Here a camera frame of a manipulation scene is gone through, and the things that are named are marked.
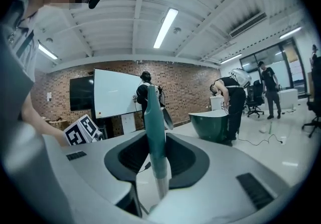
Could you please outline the white side table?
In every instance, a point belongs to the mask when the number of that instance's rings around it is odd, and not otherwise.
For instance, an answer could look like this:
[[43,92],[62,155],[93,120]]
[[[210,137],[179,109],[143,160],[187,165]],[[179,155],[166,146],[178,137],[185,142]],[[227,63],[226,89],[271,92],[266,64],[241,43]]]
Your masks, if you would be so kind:
[[211,110],[224,109],[224,98],[221,95],[210,97]]

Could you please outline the ceiling air vent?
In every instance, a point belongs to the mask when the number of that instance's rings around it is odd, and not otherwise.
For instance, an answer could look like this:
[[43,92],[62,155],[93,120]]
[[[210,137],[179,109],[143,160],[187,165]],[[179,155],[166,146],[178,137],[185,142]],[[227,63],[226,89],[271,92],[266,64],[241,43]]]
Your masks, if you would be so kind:
[[261,23],[267,18],[267,14],[265,12],[260,12],[256,15],[254,15],[252,18],[248,19],[244,23],[240,24],[238,27],[233,29],[229,35],[231,38],[235,38],[239,36],[240,34],[246,32],[247,30],[253,28],[257,24]]

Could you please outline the long ceiling light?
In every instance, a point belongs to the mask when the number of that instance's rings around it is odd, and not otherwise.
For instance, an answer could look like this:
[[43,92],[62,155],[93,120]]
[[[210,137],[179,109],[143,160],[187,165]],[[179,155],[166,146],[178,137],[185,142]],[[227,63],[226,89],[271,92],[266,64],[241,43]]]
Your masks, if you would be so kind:
[[42,51],[45,55],[47,55],[48,57],[50,57],[53,60],[57,60],[58,57],[52,53],[49,49],[47,49],[44,45],[42,45],[41,43],[38,44],[38,49],[40,51]]
[[238,54],[238,55],[235,55],[235,56],[233,56],[233,57],[231,57],[231,58],[229,58],[229,59],[226,59],[226,60],[222,61],[220,64],[225,64],[225,63],[227,63],[227,62],[230,62],[230,61],[232,61],[232,60],[234,60],[234,59],[239,58],[240,56],[242,56],[242,54]]
[[172,23],[174,22],[176,16],[178,15],[179,11],[176,9],[169,9],[165,19],[162,23],[162,26],[159,30],[159,33],[157,35],[157,38],[155,40],[155,43],[153,45],[154,49],[159,49],[163,43],[163,40],[165,39]]
[[281,40],[282,40],[282,39],[285,39],[285,38],[287,38],[287,37],[289,37],[289,36],[292,36],[293,34],[295,34],[296,32],[300,31],[301,29],[302,29],[302,27],[297,27],[297,28],[295,28],[295,29],[293,29],[293,30],[291,30],[291,31],[289,31],[289,32],[281,35],[279,38],[280,38]]

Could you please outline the person's left forearm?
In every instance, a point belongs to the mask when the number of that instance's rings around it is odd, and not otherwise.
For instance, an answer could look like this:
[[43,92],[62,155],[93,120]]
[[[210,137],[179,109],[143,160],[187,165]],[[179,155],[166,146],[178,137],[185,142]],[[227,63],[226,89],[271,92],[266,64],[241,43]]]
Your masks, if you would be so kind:
[[22,105],[21,114],[22,120],[33,126],[38,133],[53,136],[61,146],[68,146],[64,132],[44,121],[34,109],[30,93]]

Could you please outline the small white cabinet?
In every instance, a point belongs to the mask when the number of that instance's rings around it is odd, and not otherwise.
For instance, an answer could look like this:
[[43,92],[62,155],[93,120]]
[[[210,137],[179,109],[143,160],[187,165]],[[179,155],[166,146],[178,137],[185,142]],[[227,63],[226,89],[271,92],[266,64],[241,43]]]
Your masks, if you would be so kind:
[[124,134],[136,131],[134,113],[121,115],[121,122]]

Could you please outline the teal dustpan with long handle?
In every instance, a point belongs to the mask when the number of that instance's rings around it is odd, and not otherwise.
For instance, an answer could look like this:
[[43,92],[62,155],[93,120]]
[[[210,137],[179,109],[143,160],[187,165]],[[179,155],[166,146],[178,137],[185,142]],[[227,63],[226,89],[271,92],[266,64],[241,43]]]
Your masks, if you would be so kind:
[[147,108],[144,113],[145,131],[149,146],[149,156],[159,199],[162,200],[169,189],[167,178],[166,134],[163,109],[158,96],[158,88],[148,87]]

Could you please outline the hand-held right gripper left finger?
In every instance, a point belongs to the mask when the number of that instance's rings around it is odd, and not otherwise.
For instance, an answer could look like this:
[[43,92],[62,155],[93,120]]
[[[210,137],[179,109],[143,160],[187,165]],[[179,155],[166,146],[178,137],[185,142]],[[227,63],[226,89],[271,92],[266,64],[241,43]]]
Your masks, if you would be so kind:
[[44,136],[55,180],[71,215],[66,224],[148,224],[135,191],[136,173],[118,159],[124,148],[144,138],[134,132],[90,144],[61,147]]

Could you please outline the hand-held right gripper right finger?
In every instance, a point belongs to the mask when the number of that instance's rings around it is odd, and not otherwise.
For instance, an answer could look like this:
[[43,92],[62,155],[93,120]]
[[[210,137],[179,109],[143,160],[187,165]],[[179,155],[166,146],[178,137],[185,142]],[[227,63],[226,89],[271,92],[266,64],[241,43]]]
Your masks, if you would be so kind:
[[197,149],[196,156],[204,152],[209,164],[192,168],[206,170],[193,185],[168,191],[149,215],[156,224],[267,224],[298,190],[236,148],[179,134],[167,138]]

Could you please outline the black office chair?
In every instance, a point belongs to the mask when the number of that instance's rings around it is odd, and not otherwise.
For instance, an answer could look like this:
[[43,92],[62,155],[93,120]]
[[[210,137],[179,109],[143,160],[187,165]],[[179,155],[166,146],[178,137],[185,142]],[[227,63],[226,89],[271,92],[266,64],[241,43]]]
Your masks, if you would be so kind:
[[316,128],[321,129],[321,56],[316,57],[312,61],[312,69],[311,69],[311,79],[313,84],[313,100],[310,100],[310,94],[308,95],[307,107],[309,111],[315,113],[314,119],[311,123],[303,124],[301,129],[304,127],[313,126],[311,133],[309,134],[309,138],[312,137]]
[[246,105],[248,107],[247,117],[256,114],[260,118],[260,114],[264,115],[264,111],[260,106],[264,103],[263,99],[263,86],[259,80],[253,82],[252,93],[248,93]]

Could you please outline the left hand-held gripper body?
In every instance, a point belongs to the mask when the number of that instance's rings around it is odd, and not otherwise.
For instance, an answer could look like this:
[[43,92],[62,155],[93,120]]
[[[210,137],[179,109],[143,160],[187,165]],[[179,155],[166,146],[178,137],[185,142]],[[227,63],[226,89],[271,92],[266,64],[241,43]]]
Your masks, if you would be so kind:
[[89,115],[82,116],[63,132],[70,146],[93,143],[103,138],[103,133]]

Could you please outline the person's grey shirt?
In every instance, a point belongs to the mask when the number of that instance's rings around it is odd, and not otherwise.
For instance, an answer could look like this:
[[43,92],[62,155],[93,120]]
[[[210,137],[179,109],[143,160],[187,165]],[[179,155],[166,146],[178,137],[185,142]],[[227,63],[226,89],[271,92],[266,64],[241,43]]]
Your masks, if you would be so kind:
[[54,139],[19,119],[33,85],[10,45],[23,6],[14,0],[0,20],[0,167],[19,197],[45,224],[75,224],[65,192],[69,159]]

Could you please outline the black television screen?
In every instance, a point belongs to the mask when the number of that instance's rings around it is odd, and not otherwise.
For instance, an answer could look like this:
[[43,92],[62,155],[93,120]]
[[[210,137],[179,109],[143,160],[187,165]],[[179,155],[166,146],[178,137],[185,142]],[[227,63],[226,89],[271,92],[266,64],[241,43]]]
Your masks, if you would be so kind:
[[70,110],[92,109],[94,78],[93,76],[70,79]]

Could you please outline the green and white bathtub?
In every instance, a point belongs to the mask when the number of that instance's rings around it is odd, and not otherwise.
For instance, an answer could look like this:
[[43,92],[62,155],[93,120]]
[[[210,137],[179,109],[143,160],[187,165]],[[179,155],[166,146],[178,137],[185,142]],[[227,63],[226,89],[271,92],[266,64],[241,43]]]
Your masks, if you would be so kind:
[[189,113],[189,117],[200,139],[218,144],[226,139],[228,114],[223,109]]

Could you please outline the white whiteboard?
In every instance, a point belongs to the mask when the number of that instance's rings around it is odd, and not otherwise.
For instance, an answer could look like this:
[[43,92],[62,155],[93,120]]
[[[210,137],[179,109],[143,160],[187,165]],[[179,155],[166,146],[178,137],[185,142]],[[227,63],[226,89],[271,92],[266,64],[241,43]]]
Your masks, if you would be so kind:
[[141,79],[137,75],[108,70],[94,70],[94,107],[97,119],[141,111],[133,97]]

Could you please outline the silver backpack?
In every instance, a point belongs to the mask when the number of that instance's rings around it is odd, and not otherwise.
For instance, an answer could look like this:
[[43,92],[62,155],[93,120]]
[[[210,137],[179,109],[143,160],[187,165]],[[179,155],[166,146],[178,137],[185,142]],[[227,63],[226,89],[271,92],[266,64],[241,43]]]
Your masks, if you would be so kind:
[[232,69],[230,76],[238,83],[238,86],[243,89],[249,87],[252,81],[250,74],[240,68]]

